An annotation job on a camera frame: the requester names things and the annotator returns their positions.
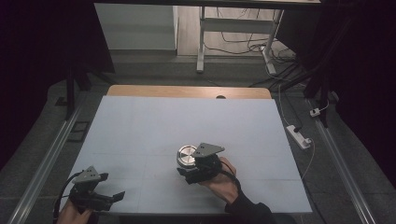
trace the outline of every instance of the metal disc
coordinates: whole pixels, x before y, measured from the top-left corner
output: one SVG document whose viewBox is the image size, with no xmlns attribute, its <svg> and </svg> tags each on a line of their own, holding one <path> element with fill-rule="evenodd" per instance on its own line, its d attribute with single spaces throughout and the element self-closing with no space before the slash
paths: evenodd
<svg viewBox="0 0 396 224">
<path fill-rule="evenodd" d="M 177 152 L 177 163 L 185 169 L 191 169 L 195 167 L 195 158 L 192 153 L 197 148 L 195 146 L 184 146 L 181 147 Z"/>
</svg>

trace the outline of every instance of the power strip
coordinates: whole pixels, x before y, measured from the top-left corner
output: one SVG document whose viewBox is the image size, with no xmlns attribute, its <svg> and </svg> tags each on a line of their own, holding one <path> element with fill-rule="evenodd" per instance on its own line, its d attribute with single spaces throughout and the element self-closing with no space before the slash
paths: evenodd
<svg viewBox="0 0 396 224">
<path fill-rule="evenodd" d="M 311 140 L 309 138 L 303 138 L 303 136 L 300 134 L 300 132 L 295 132 L 294 129 L 296 127 L 294 127 L 294 125 L 290 125 L 288 127 L 286 127 L 286 130 L 289 131 L 290 135 L 294 138 L 294 141 L 296 141 L 296 143 L 298 144 L 298 146 L 301 149 L 307 149 L 309 147 L 311 147 L 310 143 Z"/>
</svg>

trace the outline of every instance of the white wall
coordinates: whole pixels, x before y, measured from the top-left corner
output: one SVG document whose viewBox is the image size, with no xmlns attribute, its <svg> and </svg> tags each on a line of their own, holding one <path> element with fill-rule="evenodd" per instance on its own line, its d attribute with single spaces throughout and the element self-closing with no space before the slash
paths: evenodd
<svg viewBox="0 0 396 224">
<path fill-rule="evenodd" d="M 177 48 L 176 7 L 95 4 L 95 8 L 109 49 Z"/>
</svg>

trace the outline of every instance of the gray carpet floor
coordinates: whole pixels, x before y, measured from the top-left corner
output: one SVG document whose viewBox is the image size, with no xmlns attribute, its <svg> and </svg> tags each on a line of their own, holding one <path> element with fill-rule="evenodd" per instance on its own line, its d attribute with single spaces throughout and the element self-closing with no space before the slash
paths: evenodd
<svg viewBox="0 0 396 224">
<path fill-rule="evenodd" d="M 268 78 L 260 58 L 206 58 L 205 72 L 195 72 L 195 59 L 169 55 L 113 55 L 116 74 L 109 77 L 119 84 L 135 85 L 178 85 L 178 86 L 224 86 L 247 87 Z M 276 64 L 281 71 L 287 64 Z M 77 121 L 92 122 L 102 96 L 109 84 L 98 77 L 89 75 L 92 89 L 84 92 L 87 100 L 82 106 Z M 256 85 L 266 88 L 271 82 Z M 284 117 L 290 124 L 304 127 L 304 136 L 315 141 L 315 156 L 304 182 L 312 214 L 292 216 L 297 223 L 361 223 L 353 202 L 333 165 L 315 121 L 309 116 L 309 109 L 303 97 L 302 86 L 289 89 L 279 95 L 272 93 L 278 107 L 282 104 Z M 55 105 L 59 97 L 65 97 L 65 81 L 49 89 L 48 101 L 34 127 L 21 143 L 18 151 L 0 173 L 0 223 L 7 223 L 14 208 L 24 193 L 35 170 L 50 147 L 65 117 L 65 106 Z M 359 184 L 361 191 L 372 209 L 377 223 L 396 223 L 396 190 L 388 182 L 370 153 L 348 129 L 335 111 L 335 102 L 328 108 L 329 129 Z M 81 149 L 81 133 L 70 133 L 69 141 L 59 155 L 25 223 L 50 223 L 52 208 L 64 181 L 70 174 L 74 161 Z M 301 173 L 305 171 L 312 157 L 313 148 L 302 151 L 288 136 L 290 147 Z M 119 223 L 117 217 L 101 215 L 100 223 Z"/>
</svg>

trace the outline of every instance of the power plug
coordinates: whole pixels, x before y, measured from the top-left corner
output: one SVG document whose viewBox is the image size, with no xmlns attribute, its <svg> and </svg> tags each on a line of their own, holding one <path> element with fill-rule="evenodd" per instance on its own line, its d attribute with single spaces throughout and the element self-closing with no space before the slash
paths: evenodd
<svg viewBox="0 0 396 224">
<path fill-rule="evenodd" d="M 300 132 L 295 132 L 294 130 L 296 130 L 296 127 L 294 127 L 294 125 L 286 127 L 286 130 L 289 131 L 289 134 L 293 137 L 294 141 L 296 141 L 301 149 L 307 149 L 311 147 L 311 140 L 309 138 L 304 138 Z"/>
<path fill-rule="evenodd" d="M 320 114 L 320 110 L 319 110 L 319 108 L 310 110 L 310 111 L 309 111 L 309 114 L 311 115 L 312 118 L 313 118 L 313 117 L 316 117 L 317 115 Z"/>
</svg>

